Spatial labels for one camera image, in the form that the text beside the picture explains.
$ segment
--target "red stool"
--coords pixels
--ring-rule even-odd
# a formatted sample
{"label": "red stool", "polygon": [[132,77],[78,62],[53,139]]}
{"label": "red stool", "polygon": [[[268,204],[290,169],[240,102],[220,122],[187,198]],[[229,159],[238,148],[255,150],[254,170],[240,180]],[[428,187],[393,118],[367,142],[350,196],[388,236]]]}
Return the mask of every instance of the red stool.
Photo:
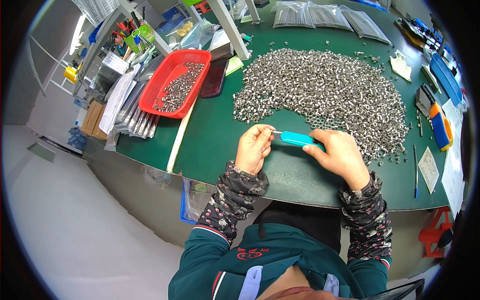
{"label": "red stool", "polygon": [[206,8],[205,4],[208,5],[207,1],[202,1],[200,3],[195,4],[193,7],[195,9],[200,9],[200,11],[199,11],[200,13],[206,13],[206,12],[211,11],[212,9],[210,8],[210,6],[208,8]]}
{"label": "red stool", "polygon": [[[422,229],[419,234],[419,241],[425,243],[425,250],[427,252],[426,254],[422,255],[422,258],[442,258],[444,256],[444,253],[439,251],[438,246],[435,246],[435,249],[432,251],[432,244],[437,244],[442,234],[446,230],[450,229],[453,223],[450,223],[448,219],[448,212],[450,211],[448,206],[439,207],[437,210],[437,214],[435,215],[430,227]],[[438,220],[440,220],[440,216],[442,214],[445,214],[445,222],[440,224],[439,229],[436,229]]]}

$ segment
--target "hand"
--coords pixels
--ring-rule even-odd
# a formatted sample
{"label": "hand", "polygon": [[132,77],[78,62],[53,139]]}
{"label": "hand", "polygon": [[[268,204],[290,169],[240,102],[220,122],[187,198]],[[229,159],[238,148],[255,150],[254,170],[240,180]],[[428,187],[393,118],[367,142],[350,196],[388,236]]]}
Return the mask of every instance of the hand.
{"label": "hand", "polygon": [[309,145],[304,146],[303,151],[313,156],[326,170],[341,176],[351,190],[358,191],[367,186],[370,174],[353,136],[343,131],[319,129],[309,136],[322,142],[327,152]]}
{"label": "hand", "polygon": [[245,132],[239,141],[235,165],[242,171],[257,175],[264,165],[264,158],[270,153],[273,126],[256,124]]}

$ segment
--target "person's left hand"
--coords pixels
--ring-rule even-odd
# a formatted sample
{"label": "person's left hand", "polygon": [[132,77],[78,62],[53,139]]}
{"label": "person's left hand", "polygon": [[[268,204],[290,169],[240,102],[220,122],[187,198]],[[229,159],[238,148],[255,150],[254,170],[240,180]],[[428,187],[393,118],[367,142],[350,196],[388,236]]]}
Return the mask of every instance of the person's left hand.
{"label": "person's left hand", "polygon": [[235,165],[242,171],[257,175],[264,165],[264,158],[270,153],[273,126],[256,124],[245,132],[240,140]]}

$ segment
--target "utility knife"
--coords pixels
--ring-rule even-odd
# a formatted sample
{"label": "utility knife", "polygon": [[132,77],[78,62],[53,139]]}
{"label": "utility knife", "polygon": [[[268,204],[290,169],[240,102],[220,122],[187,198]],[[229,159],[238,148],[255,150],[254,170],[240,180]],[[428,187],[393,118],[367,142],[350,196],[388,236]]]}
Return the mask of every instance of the utility knife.
{"label": "utility knife", "polygon": [[300,133],[290,131],[274,131],[272,130],[274,139],[281,140],[284,143],[292,144],[295,146],[303,147],[305,145],[313,145],[319,147],[322,151],[326,152],[324,144],[315,140],[314,138]]}

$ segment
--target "blue pen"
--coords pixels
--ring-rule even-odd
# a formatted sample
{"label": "blue pen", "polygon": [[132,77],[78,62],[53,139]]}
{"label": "blue pen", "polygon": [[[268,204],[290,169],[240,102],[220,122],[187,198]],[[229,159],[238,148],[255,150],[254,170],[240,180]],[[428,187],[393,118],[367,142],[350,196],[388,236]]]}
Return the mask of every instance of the blue pen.
{"label": "blue pen", "polygon": [[290,132],[290,131],[280,132],[280,131],[273,131],[273,130],[272,130],[272,134],[276,140],[281,140],[284,143],[292,144],[300,147],[303,147],[305,145],[313,145],[313,146],[319,147],[322,151],[326,152],[324,144],[315,140],[312,137],[309,137],[308,135]]}
{"label": "blue pen", "polygon": [[415,198],[419,196],[419,169],[417,161],[417,147],[413,144],[413,158],[415,160]]}

